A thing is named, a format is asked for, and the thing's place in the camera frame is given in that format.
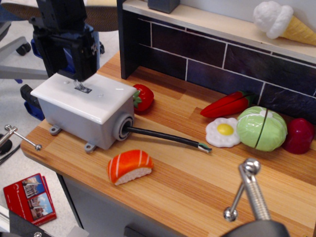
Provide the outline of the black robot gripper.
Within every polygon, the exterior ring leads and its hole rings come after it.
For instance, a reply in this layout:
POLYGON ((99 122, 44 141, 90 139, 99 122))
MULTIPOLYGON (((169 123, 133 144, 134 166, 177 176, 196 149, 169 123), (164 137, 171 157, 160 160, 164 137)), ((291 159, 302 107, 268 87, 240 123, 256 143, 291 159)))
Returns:
POLYGON ((74 79, 85 81, 96 73, 93 28, 82 0, 38 0, 40 17, 31 17, 33 39, 48 77, 67 67, 63 47, 71 47, 74 79))

